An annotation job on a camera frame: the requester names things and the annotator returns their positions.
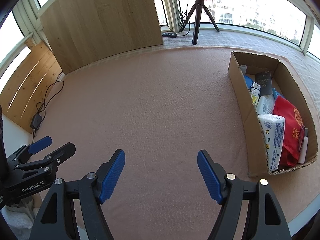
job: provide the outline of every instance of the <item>metal screw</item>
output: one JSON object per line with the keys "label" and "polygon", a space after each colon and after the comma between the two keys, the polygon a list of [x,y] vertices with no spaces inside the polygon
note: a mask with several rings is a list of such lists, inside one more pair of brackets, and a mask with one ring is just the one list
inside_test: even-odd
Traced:
{"label": "metal screw", "polygon": [[234,180],[236,178],[236,176],[232,173],[228,173],[227,174],[227,179],[230,179],[230,180]]}
{"label": "metal screw", "polygon": [[264,186],[268,185],[268,181],[266,179],[260,179],[260,183]]}
{"label": "metal screw", "polygon": [[58,178],[54,181],[55,184],[59,185],[62,183],[62,179]]}
{"label": "metal screw", "polygon": [[96,174],[94,172],[90,172],[87,174],[88,179],[94,179],[96,177]]}

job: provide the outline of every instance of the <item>tree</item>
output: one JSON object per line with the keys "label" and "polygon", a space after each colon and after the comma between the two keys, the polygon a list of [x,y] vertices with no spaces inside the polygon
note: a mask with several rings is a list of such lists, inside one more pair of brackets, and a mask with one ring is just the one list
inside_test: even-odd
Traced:
{"label": "tree", "polygon": [[299,45],[299,42],[300,42],[299,39],[291,39],[290,41],[293,42],[293,43],[295,43],[295,44],[297,44],[297,45]]}
{"label": "tree", "polygon": [[246,23],[243,26],[247,26],[247,27],[250,27],[250,28],[254,28],[254,29],[263,31],[263,28],[261,26],[259,26],[259,25],[256,25],[256,24]]}
{"label": "tree", "polygon": [[267,29],[267,33],[271,33],[271,34],[277,35],[276,31],[275,30],[271,30],[271,29]]}

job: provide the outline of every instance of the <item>black cable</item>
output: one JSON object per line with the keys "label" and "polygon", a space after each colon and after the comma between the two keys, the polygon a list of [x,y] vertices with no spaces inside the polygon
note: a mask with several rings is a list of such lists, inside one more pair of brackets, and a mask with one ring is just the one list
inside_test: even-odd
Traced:
{"label": "black cable", "polygon": [[[189,5],[189,0],[188,0],[188,2],[187,2],[187,8],[186,8],[185,11],[182,11],[182,12],[178,11],[178,13],[180,14],[180,18],[178,18],[178,20],[180,20],[180,23],[179,23],[179,27],[180,27],[180,28],[186,26],[186,19],[185,19],[185,17],[188,16],[188,13],[187,13],[188,5]],[[189,30],[188,30],[188,32],[187,32],[186,34],[183,34],[183,35],[177,35],[177,37],[186,36],[186,35],[189,34],[189,32],[190,32],[190,21],[189,21]]]}
{"label": "black cable", "polygon": [[[51,99],[54,98],[56,95],[58,95],[58,94],[61,92],[61,90],[63,89],[64,81],[63,81],[63,80],[59,80],[59,81],[58,81],[58,78],[59,78],[59,76],[60,76],[61,74],[62,74],[62,72],[60,72],[60,74],[57,76],[56,81],[55,81],[54,83],[52,83],[50,86],[48,86],[48,88],[47,88],[47,90],[46,90],[46,92],[45,92],[45,95],[44,95],[44,101],[40,101],[40,102],[38,102],[38,103],[36,104],[36,108],[37,108],[37,110],[38,110],[38,114],[39,114],[40,112],[43,112],[43,111],[44,111],[44,117],[42,118],[41,122],[39,123],[39,126],[40,126],[40,124],[43,122],[43,120],[45,119],[45,115],[46,115],[45,109],[46,109],[46,107],[48,106],[48,104],[50,103]],[[55,85],[56,83],[59,83],[59,82],[62,82],[62,87],[61,87],[60,90],[59,90],[57,93],[55,93],[55,94],[50,98],[50,100],[46,103],[46,102],[45,102],[45,99],[46,99],[46,97],[47,97],[47,93],[48,93],[49,88],[50,88],[51,86]],[[33,143],[33,141],[34,141],[34,139],[35,139],[35,136],[36,136],[36,130],[33,130],[32,143]]]}

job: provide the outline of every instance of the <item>blue gripper pad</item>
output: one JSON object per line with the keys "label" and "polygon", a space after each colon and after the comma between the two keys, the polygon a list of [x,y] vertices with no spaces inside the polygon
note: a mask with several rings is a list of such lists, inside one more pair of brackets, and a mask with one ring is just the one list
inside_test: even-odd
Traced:
{"label": "blue gripper pad", "polygon": [[211,198],[216,200],[218,204],[221,204],[223,201],[223,196],[221,194],[221,185],[202,151],[198,152],[197,162]]}
{"label": "blue gripper pad", "polygon": [[100,203],[104,203],[106,199],[111,198],[113,190],[115,189],[124,167],[124,163],[125,154],[124,151],[121,150],[102,182],[101,194],[99,196]]}
{"label": "blue gripper pad", "polygon": [[47,148],[51,144],[52,144],[51,137],[50,136],[46,136],[46,137],[40,139],[39,141],[36,141],[35,143],[31,144],[29,146],[28,152],[30,154],[36,154],[36,153],[42,151],[43,149]]}

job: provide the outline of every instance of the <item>cardboard box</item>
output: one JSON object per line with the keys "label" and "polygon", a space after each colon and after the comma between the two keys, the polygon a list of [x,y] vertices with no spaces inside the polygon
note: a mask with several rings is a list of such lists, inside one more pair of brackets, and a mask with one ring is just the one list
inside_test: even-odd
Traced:
{"label": "cardboard box", "polygon": [[[246,74],[249,75],[255,75],[256,73],[269,69],[273,87],[278,89],[300,112],[302,121],[305,127],[308,128],[308,150],[304,164],[297,164],[295,167],[278,171],[270,172],[268,170],[262,126],[240,70],[241,65],[247,65]],[[232,52],[228,73],[236,93],[243,121],[248,153],[249,176],[256,177],[266,174],[275,175],[287,173],[314,163],[317,159],[318,152],[315,125],[305,98],[288,68],[278,59],[266,55]]]}

